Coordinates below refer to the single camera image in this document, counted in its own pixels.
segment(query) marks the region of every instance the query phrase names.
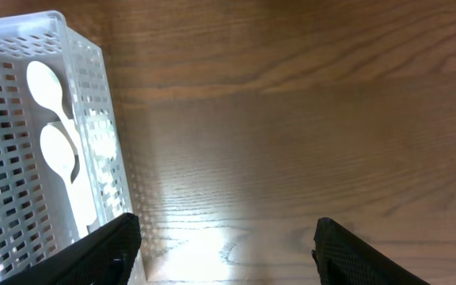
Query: wood grain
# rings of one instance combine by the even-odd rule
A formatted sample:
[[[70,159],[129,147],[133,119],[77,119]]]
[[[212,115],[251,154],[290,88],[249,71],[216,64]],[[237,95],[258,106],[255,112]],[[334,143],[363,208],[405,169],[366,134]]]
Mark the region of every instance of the wood grain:
[[[104,50],[149,283],[319,284],[330,216],[456,284],[456,0],[0,0]]]

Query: white plastic basket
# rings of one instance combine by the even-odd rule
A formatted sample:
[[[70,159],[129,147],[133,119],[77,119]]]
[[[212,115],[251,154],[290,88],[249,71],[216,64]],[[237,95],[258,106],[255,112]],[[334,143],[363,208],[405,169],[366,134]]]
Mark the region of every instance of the white plastic basket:
[[[40,130],[57,121],[31,97],[25,70],[47,64],[77,124],[100,226],[131,210],[101,49],[55,11],[0,19],[0,281],[78,240],[64,185]]]

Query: perforated basket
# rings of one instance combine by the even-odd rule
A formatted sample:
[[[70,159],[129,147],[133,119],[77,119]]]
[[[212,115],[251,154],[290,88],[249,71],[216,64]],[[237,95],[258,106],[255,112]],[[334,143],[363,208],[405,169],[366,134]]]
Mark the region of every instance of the perforated basket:
[[[100,225],[131,212],[101,49],[55,11],[0,19],[0,281],[79,239],[63,182],[40,152],[41,128],[59,119],[29,93],[33,60],[63,85]]]

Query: black object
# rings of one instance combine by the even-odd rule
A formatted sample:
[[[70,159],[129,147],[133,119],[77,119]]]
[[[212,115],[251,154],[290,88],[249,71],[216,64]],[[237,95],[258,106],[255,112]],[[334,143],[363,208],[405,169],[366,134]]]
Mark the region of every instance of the black object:
[[[122,214],[60,253],[0,284],[126,284],[141,241],[139,217]]]
[[[427,285],[331,218],[317,221],[312,251],[322,285]]]

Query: wooden table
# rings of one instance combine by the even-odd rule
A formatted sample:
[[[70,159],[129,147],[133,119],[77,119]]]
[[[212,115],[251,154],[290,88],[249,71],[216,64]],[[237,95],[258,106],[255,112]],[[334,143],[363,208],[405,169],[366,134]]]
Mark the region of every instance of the wooden table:
[[[150,284],[319,284],[329,216],[456,284],[456,0],[0,0],[99,44]]]

